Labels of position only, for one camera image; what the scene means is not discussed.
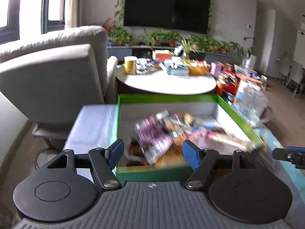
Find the window pane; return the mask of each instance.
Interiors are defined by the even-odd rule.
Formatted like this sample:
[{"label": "window pane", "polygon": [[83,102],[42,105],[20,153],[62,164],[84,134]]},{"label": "window pane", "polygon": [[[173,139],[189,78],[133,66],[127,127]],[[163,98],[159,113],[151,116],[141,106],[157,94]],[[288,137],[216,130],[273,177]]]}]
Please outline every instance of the window pane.
[{"label": "window pane", "polygon": [[20,0],[20,39],[41,34],[41,3],[42,0]]},{"label": "window pane", "polygon": [[0,27],[7,26],[7,14],[10,0],[0,0]]},{"label": "window pane", "polygon": [[65,0],[49,0],[49,21],[63,21]]}]

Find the black tv screen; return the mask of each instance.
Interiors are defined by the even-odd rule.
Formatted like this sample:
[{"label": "black tv screen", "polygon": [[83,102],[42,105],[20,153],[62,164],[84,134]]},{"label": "black tv screen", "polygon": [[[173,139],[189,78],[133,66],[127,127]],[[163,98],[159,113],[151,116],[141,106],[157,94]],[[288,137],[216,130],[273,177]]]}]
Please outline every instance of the black tv screen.
[{"label": "black tv screen", "polygon": [[124,26],[207,33],[210,0],[125,0]]}]

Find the green box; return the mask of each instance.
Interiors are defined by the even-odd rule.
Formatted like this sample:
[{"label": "green box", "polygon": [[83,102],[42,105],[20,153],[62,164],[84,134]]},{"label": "green box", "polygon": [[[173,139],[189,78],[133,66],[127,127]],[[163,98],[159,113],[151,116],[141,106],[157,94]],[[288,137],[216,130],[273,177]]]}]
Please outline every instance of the green box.
[{"label": "green box", "polygon": [[[172,113],[190,113],[201,116],[207,123],[218,123],[240,138],[254,143],[256,148],[264,146],[254,130],[218,95],[119,95],[116,136],[128,143],[135,123],[165,109]],[[157,169],[152,166],[115,168],[121,183],[125,181],[184,183],[193,173],[187,162],[183,165]]]}]

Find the logo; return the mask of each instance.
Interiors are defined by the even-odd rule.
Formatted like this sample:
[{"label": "logo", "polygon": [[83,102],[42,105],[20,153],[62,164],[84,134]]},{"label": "logo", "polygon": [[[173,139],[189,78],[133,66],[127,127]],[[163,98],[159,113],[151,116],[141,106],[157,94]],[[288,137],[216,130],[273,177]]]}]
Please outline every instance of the logo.
[{"label": "logo", "polygon": [[155,187],[157,187],[157,185],[154,184],[154,183],[151,183],[151,184],[148,185],[148,187],[150,187],[150,188],[155,188]]}]

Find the curtain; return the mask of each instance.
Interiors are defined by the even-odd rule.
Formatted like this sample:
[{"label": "curtain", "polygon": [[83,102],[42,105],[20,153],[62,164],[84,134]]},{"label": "curtain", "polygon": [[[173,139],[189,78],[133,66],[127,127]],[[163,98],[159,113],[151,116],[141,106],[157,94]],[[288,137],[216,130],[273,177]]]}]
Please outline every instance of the curtain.
[{"label": "curtain", "polygon": [[65,0],[65,28],[78,27],[80,0]]}]

